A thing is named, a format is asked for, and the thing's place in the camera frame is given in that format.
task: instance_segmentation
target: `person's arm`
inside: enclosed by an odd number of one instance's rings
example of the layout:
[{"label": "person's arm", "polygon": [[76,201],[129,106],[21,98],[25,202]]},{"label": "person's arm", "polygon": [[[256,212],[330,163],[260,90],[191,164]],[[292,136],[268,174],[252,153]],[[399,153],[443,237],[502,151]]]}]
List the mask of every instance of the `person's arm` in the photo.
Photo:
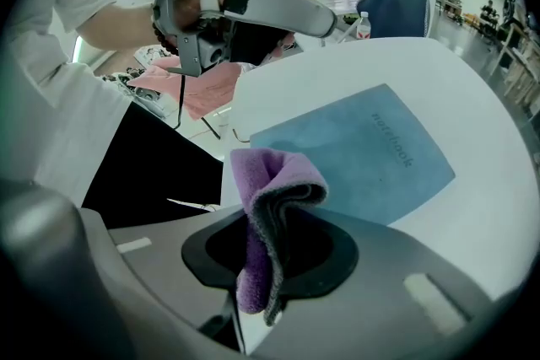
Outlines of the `person's arm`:
[{"label": "person's arm", "polygon": [[[175,23],[181,29],[194,23],[200,13],[200,0],[175,0]],[[137,8],[109,4],[80,25],[77,32],[86,42],[101,50],[119,51],[151,46],[158,44],[151,17],[150,4]]]},{"label": "person's arm", "polygon": [[158,44],[150,5],[123,8],[116,0],[56,0],[67,32],[77,30],[90,45],[117,51]]},{"label": "person's arm", "polygon": [[91,46],[119,51],[158,44],[152,28],[151,5],[122,8],[104,6],[77,28],[77,33]]}]

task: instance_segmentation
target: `white tabletop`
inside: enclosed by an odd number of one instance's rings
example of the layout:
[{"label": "white tabletop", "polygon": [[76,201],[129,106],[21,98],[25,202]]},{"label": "white tabletop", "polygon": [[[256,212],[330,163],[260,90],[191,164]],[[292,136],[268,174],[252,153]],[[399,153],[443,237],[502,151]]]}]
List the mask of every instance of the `white tabletop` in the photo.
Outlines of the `white tabletop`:
[{"label": "white tabletop", "polygon": [[[327,46],[240,77],[229,128],[240,139],[387,83],[437,142],[456,178],[392,227],[468,274],[492,298],[516,287],[536,254],[540,200],[513,120],[485,82],[436,40]],[[227,133],[226,148],[249,146]],[[239,204],[228,152],[222,205]]]}]

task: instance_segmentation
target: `white shirt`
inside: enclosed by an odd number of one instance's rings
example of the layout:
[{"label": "white shirt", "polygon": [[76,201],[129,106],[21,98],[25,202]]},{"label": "white shirt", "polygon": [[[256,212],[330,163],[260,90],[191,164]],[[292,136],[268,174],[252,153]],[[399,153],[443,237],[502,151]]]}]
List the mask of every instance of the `white shirt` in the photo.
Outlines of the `white shirt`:
[{"label": "white shirt", "polygon": [[67,32],[116,0],[18,0],[5,29],[8,46],[53,107],[59,127],[34,180],[81,206],[130,99],[94,76],[88,66],[68,63],[49,33],[52,10]]}]

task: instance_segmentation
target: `black bracelet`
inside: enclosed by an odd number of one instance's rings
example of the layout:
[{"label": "black bracelet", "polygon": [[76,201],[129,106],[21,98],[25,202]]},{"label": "black bracelet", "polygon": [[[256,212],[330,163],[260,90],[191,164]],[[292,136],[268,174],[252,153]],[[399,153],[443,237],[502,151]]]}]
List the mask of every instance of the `black bracelet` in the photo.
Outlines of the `black bracelet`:
[{"label": "black bracelet", "polygon": [[155,25],[155,23],[152,23],[152,27],[154,27],[154,33],[156,37],[158,38],[159,43],[163,48],[165,48],[170,54],[173,54],[175,56],[178,56],[178,48],[173,46],[161,33],[161,31],[158,29],[158,27]]}]

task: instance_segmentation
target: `black wire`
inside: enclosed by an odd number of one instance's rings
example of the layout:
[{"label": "black wire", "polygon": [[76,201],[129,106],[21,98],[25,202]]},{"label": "black wire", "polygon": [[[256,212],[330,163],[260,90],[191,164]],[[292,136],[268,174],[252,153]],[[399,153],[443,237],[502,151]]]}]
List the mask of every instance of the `black wire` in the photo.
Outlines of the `black wire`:
[{"label": "black wire", "polygon": [[221,137],[219,136],[219,134],[210,126],[210,124],[207,122],[207,120],[204,118],[204,117],[201,117],[201,120],[203,121],[203,123],[208,127],[208,129],[212,132],[212,134],[218,138],[218,140],[221,139]]},{"label": "black wire", "polygon": [[180,83],[180,99],[178,101],[178,125],[175,126],[175,130],[180,127],[181,124],[181,115],[182,115],[182,106],[184,105],[184,86],[186,84],[186,76],[182,74],[182,80]]}]

